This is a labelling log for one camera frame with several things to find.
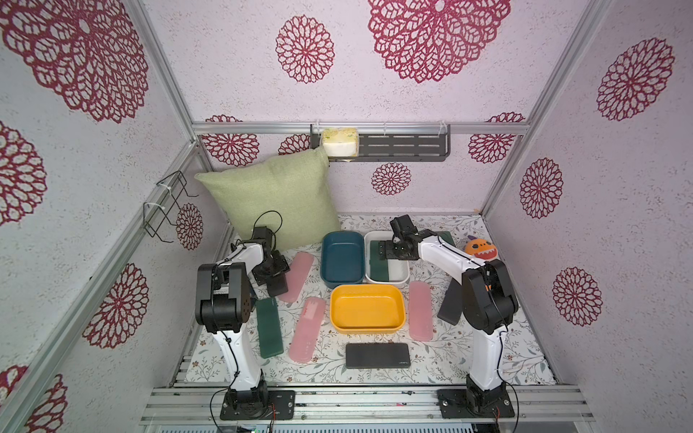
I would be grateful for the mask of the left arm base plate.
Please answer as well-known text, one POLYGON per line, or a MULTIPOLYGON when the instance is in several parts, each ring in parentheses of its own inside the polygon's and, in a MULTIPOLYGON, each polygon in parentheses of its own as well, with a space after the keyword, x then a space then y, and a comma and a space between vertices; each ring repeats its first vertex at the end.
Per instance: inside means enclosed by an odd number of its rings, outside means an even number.
POLYGON ((294 391, 229 391, 220 420, 292 420, 296 409, 294 391))

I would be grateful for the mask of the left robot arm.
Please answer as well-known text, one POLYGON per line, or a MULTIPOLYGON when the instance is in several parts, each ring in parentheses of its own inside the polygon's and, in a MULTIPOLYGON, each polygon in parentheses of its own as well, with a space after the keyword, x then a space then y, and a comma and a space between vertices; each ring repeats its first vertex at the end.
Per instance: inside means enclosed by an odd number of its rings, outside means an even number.
POLYGON ((254 227, 251 238, 234 248, 229 258, 204 263, 197 270, 195 319, 221 347, 231 376, 228 390, 234 396, 258 394, 266 387, 247 322, 256 303, 253 283, 265 285, 271 298, 288 292, 290 266, 275 241, 270 227, 254 227))

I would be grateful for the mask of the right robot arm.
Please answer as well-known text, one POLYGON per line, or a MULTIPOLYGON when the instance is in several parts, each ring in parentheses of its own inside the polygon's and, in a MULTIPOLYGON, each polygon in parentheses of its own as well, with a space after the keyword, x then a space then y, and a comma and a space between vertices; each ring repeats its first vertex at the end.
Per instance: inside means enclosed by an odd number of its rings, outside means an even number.
POLYGON ((468 409, 479 414, 504 402, 508 396, 500 367, 507 328, 519 310, 505 263, 467 254, 445 242, 438 233, 418 229, 408 215, 394 218, 390 225, 393 237, 379 245, 382 258, 426 261, 461 287, 461 313, 475 330, 466 384, 468 409))

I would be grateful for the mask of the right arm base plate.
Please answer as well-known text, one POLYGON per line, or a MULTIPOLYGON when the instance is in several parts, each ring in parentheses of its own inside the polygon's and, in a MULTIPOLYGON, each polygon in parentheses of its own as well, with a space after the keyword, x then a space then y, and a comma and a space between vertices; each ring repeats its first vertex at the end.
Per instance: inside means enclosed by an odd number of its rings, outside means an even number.
POLYGON ((510 419, 516 413, 503 386, 491 391, 471 389, 438 389, 437 400, 444 419, 489 418, 510 419))

